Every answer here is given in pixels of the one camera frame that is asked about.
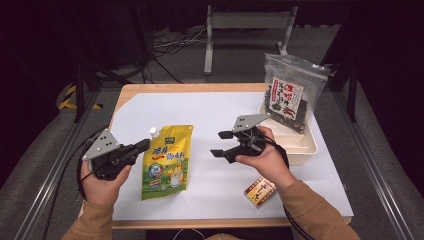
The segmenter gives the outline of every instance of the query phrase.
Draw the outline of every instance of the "yellow object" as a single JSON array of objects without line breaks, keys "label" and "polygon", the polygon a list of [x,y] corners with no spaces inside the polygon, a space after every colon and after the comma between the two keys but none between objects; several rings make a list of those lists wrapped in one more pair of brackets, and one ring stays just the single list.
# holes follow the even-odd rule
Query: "yellow object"
[{"label": "yellow object", "polygon": [[192,125],[164,126],[143,157],[141,200],[166,197],[187,189]]}]

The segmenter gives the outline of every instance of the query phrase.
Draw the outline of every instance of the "forearm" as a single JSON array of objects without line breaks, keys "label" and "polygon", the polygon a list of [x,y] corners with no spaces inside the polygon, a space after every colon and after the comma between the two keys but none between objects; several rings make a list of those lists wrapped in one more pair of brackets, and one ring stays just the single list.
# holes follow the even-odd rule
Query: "forearm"
[{"label": "forearm", "polygon": [[279,193],[293,219],[314,239],[359,239],[337,209],[302,181]]},{"label": "forearm", "polygon": [[62,239],[112,239],[113,207],[84,202],[82,215]]}]

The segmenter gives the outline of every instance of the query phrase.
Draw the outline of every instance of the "hand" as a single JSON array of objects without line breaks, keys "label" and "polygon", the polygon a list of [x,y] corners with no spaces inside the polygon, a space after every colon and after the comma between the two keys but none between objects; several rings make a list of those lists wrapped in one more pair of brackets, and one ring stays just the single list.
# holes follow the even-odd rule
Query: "hand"
[{"label": "hand", "polygon": [[[119,189],[127,180],[130,171],[131,166],[125,166],[113,181],[99,180],[91,174],[82,182],[86,200],[102,206],[112,207],[118,200]],[[88,174],[90,174],[88,162],[84,161],[81,166],[81,178]]]},{"label": "hand", "polygon": [[[258,129],[265,136],[274,140],[271,129],[266,127],[258,127]],[[264,178],[273,182],[280,190],[287,188],[296,181],[278,150],[270,144],[266,144],[261,155],[255,157],[238,155],[236,161],[256,168]]]}]

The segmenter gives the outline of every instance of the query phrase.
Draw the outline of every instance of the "plastic bag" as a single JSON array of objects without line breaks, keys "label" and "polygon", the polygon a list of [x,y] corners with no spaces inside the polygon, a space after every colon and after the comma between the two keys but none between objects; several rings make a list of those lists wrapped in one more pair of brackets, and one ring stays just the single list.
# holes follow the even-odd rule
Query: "plastic bag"
[{"label": "plastic bag", "polygon": [[192,132],[192,125],[164,126],[151,132],[150,148],[143,156],[141,200],[187,189]]},{"label": "plastic bag", "polygon": [[265,70],[265,112],[303,134],[330,69],[295,56],[266,54]]}]

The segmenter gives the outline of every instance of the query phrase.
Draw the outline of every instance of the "beige sleeve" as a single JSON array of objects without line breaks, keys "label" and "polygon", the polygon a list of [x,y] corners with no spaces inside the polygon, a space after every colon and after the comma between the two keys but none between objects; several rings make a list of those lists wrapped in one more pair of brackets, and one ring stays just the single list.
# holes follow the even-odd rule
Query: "beige sleeve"
[{"label": "beige sleeve", "polygon": [[112,239],[112,214],[113,207],[84,202],[82,215],[62,239]]},{"label": "beige sleeve", "polygon": [[302,181],[279,193],[287,211],[312,238],[359,239],[337,209]]}]

